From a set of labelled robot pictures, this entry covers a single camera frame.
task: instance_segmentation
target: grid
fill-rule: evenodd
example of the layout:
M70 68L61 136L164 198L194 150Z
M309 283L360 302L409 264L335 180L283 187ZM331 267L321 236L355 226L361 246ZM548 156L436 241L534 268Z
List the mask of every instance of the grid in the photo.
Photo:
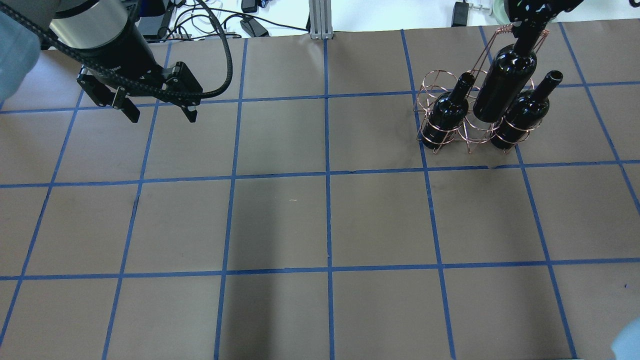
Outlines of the grid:
M622 174L622 178L628 188L628 196L631 197L633 203L636 207L638 214L640 215L640 202L638 201L637 195L632 186L632 181L625 170L624 165L631 164L640 164L640 160L623 160L618 154L614 142L605 126L605 122L602 119L600 111L598 110L598 106L596 105L596 101L591 93L592 88L603 87L603 86L625 86L625 85L640 85L640 81L611 81L611 82L596 82L596 83L588 83L586 78L584 77L578 59L573 51L572 44L566 34L564 26L562 24L559 25L559 29L561 30L563 40L566 43L569 53L571 54L572 61L575 64L575 68L580 76L581 83L576 84L562 84L561 88L584 88L587 96L589 98L590 104L593 107L593 112L602 128L602 133L604 134L607 143L610 147L614 160L604 160L604 161L575 161L571 163L563 163L563 162L555 162L555 163L525 163L523 160L522 152L519 147L516 148L516 156L517 163L514 164L503 164L495 167L490 167L488 165L464 165L464 166L437 166L430 167L428 165L428 156L425 153L425 150L421 144L418 144L420 149L420 161L422 163L421 167L406 167L406 168L383 168L383 169L358 169L358 170L332 170L330 165L330 99L337 98L349 98L349 97L383 97L390 95L411 95L413 103L415 103L415 97L417 96L417 91L414 85L414 69L412 67L412 61L410 57L408 42L406 39L406 33L404 30L399 32L399 37L397 37L397 41L401 42L404 58L406 60L406 71L408 74L408 79L410 81L410 90L403 91L391 91L391 92L357 92L357 93L347 93L347 94L330 94L330 69L329 69L329 59L328 59L328 43L327 40L323 42L323 78L324 78L324 93L319 95L300 95L300 96L280 96L280 97L254 97L245 99L243 97L244 91L244 83L245 83L245 68L247 62L247 48L248 41L247 39L243 42L243 56L241 63L241 73L240 73L240 85L239 85L239 94L237 99L224 99L224 100L212 100L212 101L203 101L203 104L216 104L216 103L232 103L237 104L237 118L236 118L236 130L235 130L235 139L234 139L234 151L233 151L233 165L232 172L230 176L200 176L200 177L158 177L158 178L145 178L145 170L147 167L147 159L150 152L150 146L152 143L152 138L154 135L154 127L156 126L156 118L159 109L163 106L169 106L170 104L160 103L156 101L153 104L140 104L138 105L141 108L153 108L153 115L151 119L150 129L147 136L147 142L144 152L144 157L142 161L142 166L140 169L140 176L137 179L130 180L121 180L121 181L83 181L83 182L57 182L56 178L58 176L58 170L60 169L60 165L63 161L63 157L65 154L65 149L67 148L67 144L72 132L72 128L74 126L74 122L76 120L77 114L82 111L88 110L97 110L101 109L98 107L81 107L80 103L82 100L82 93L77 99L76 107L74 108L55 108L55 109L37 109L37 110L1 110L0 106L0 115L2 114L17 114L17 113L49 113L49 112L59 112L59 111L72 111L72 117L68 124L67 131L65 133L63 145L60 149L60 153L58 155L54 172L51 176L51 180L48 183L16 183L16 184L0 184L0 189L3 188L46 188L47 193L44 198L44 203L42 204L42 208L40 210L40 214L38 216L37 223L35 225L35 230L33 231L33 236L31 237L31 242L29 244L28 252L26 254L26 258L24 259L24 263L22 265L22 270L20 271L20 275L8 275L8 276L0 276L0 281L15 281L15 290L13 292L13 296L11 298L11 302L8 308L8 312L6 318L3 323L2 332L0 333L0 344L3 343L7 330L10 326L12 312L15 307L17 301L19 301L20 289L24 284L24 281L41 281L41 280L61 280L61 279L116 279L116 288L115 288L115 296L113 299L113 305L111 308L107 335L104 342L104 350L102 352L102 358L107 359L109 353L109 346L111 341L111 335L113 332L113 326L116 318L116 313L118 311L118 303L120 298L120 290L122 288L122 282L124 279L142 279L142 278L161 278L161 277L204 277L204 276L216 276L220 277L220 292L218 297L218 310L217 310L217 320L216 320L216 332L215 338L212 340L214 343L214 358L224 358L223 355L220 354L221 347L221 333L223 332L223 311L225 308L225 288L227 287L227 276L233 277L238 275L264 275L264 274L301 274L301 273L320 273L326 274L326 286L327 286L327 304L328 304L328 354L330 359L336 358L336 349L335 349L335 324L334 324L334 281L333 276L334 273L347 273L347 272L366 272L366 271L382 271L382 270L436 270L438 273L438 282L440 285L440 296L442 298L442 312L444 314L444 322L445 329L447 335L447 341L449 344L449 353L452 359L462 358L460 356L456 356L456 347L455 347L455 337L456 329L452 325L451 318L451 309L450 309L450 301L447 296L447 283L445 280L445 270L447 269L467 269L467 268L520 268L527 266L541 266L546 267L548 270L548 274L550 277L550 281L553 287L553 293L557 302L557 309L559 311L559 316L562 321L562 326L564 330L564 334L566 336L566 342L568 344L568 348L570 354L573 358L577 358L580 353L577 351L576 346L573 342L572 332L570 329L570 324L567 319L567 315L565 313L565 305L563 304L563 298L561 296L561 289L559 288L558 281L556 279L556 273L554 270L555 266L562 265L594 265L594 264L625 264L625 263L640 263L640 258L629 257L629 258L589 258L589 259L552 259L550 256L550 251L547 247L547 242L545 239L545 232L543 229L543 222L540 219L540 214L538 213L538 207L536 206L536 200L534 198L534 190L532 189L532 185L529 181L528 171L530 169L535 168L556 168L556 167L594 167L594 166L606 166L606 165L617 165L620 168L620 172ZM482 27L479 28L479 32L482 36L482 39L486 43L486 36ZM166 54L166 58L164 60L164 66L166 67L169 62L169 57L171 54L172 45L168 45L168 50ZM302 99L322 99L324 106L324 172L286 172L279 174L237 174L237 166L238 166L238 149L241 137L241 118L242 118L242 110L243 104L249 102L262 102L262 101L287 101L287 100L302 100ZM420 119L418 114L415 113L415 129L418 130L420 126ZM527 197L529 199L531 210L534 216L535 226L538 232L538 236L540 239L540 245L543 250L544 260L537 261L496 261L496 262L446 262L443 260L441 249L440 249L440 238L438 236L438 217L437 210L438 207L435 205L435 201L433 198L434 189L432 188L432 179L430 177L433 174L438 174L442 172L454 172L454 171L469 171L469 170L489 170L489 169L519 169L522 173L522 179L525 185L525 189L527 192ZM426 191L426 198L428 201L429 207L429 218L431 221L431 230L433 232L433 247L435 250L435 263L409 263L403 265L357 265L357 266L335 266L333 264L333 244L332 244L332 179L335 176L346 176L346 175L354 175L354 174L404 174L404 173L423 173L424 174L424 186ZM262 269L251 269L251 270L232 270L228 268L229 261L229 248L230 248L230 239L231 239L231 230L232 230L232 215L234 214L234 195L236 190L236 181L239 179L270 179L270 178L281 178L281 177L324 177L326 186L326 251L327 251L327 260L326 266L316 266L316 267L284 267L284 268L262 268ZM125 266L127 263L127 256L129 252L129 245L131 243L132 232L134 230L134 223L136 221L136 214L138 211L138 199L141 196L143 191L143 187L146 184L152 183L176 183L176 182L184 182L184 181L229 181L229 200L228 200L228 209L227 209L227 224L225 230L224 237L224 251L223 251L223 261L221 270L211 270L211 271L183 271L183 272L126 272ZM136 185L136 201L133 204L131 209L131 218L129 221L129 226L127 229L126 243L124 247L124 252L122 254L122 261L120 264L120 270L118 273L100 273L100 274L61 274L61 275L28 275L27 267L29 265L29 260L31 258L35 243L38 238L38 232L40 230L40 225L42 223L43 216L47 209L47 204L49 202L51 192L54 188L64 188L64 187L74 187L74 186L114 186L114 185Z

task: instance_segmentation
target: black bottle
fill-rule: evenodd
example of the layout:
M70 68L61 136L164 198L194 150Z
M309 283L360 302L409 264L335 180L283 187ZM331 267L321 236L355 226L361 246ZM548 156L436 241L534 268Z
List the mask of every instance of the black bottle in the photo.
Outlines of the black bottle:
M466 72L458 78L453 91L438 97L429 116L429 122L422 129L422 135L428 139L422 139L424 146L433 150L441 148L441 144L448 140L448 131L460 126L469 110L467 94L475 81L476 77Z
M474 115L479 120L488 123L500 120L531 78L538 64L533 48L540 33L541 30L524 29L515 44L498 52L474 104Z
M549 111L549 94L562 78L562 72L550 71L535 90L521 92L493 131L491 143L498 149L508 150L527 134L526 130L538 126Z

